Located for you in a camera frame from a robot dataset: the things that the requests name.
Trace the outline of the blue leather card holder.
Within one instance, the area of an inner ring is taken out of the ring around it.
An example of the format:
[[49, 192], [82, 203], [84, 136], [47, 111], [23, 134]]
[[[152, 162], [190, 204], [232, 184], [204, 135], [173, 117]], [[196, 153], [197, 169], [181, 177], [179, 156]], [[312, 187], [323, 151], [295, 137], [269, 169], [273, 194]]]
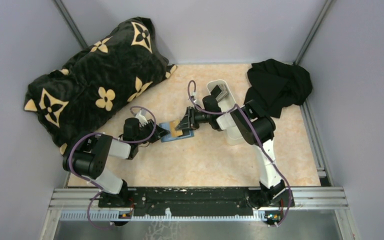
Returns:
[[171, 142], [171, 141], [177, 141], [177, 140], [183, 140], [187, 138], [193, 138], [194, 137], [194, 131], [193, 130], [176, 130], [176, 126], [180, 123], [179, 119], [172, 120], [169, 122], [163, 122], [160, 123], [159, 126], [163, 128], [164, 130], [169, 131], [169, 133], [161, 138], [161, 142]]

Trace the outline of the gold credit card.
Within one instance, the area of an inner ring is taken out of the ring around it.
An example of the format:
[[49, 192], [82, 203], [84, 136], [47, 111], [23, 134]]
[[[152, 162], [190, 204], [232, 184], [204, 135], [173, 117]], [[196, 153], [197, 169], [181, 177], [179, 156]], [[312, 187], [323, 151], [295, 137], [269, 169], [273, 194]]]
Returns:
[[176, 127], [179, 125], [180, 123], [180, 120], [179, 119], [176, 119], [176, 120], [172, 120], [168, 123], [169, 125], [169, 131], [170, 131], [170, 135], [171, 137], [173, 138], [177, 138], [177, 137], [180, 137], [182, 136], [184, 133], [183, 133], [183, 130], [178, 130], [176, 129]]

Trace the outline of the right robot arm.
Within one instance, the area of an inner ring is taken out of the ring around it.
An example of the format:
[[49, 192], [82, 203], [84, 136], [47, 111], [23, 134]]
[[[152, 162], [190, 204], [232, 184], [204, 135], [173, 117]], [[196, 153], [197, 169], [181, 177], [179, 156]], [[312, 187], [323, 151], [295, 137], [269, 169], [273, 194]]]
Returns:
[[197, 130], [204, 123], [217, 131], [237, 127], [245, 142], [256, 150], [260, 165], [261, 198], [270, 202], [279, 197], [286, 186], [275, 163], [273, 139], [276, 125], [270, 115], [253, 99], [241, 107], [235, 105], [226, 112], [222, 112], [216, 97], [212, 95], [205, 96], [202, 103], [204, 108], [196, 104], [187, 107], [175, 130]]

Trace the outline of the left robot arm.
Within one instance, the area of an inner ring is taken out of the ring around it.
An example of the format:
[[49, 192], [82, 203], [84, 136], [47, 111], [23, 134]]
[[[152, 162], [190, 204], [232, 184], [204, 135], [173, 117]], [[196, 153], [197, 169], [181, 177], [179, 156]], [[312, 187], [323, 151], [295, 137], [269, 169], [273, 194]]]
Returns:
[[106, 167], [109, 156], [132, 160], [141, 143], [154, 143], [170, 134], [154, 122], [141, 123], [136, 117], [127, 118], [123, 126], [122, 141], [107, 134], [83, 131], [63, 154], [62, 167], [97, 184], [105, 193], [126, 198], [128, 184]]

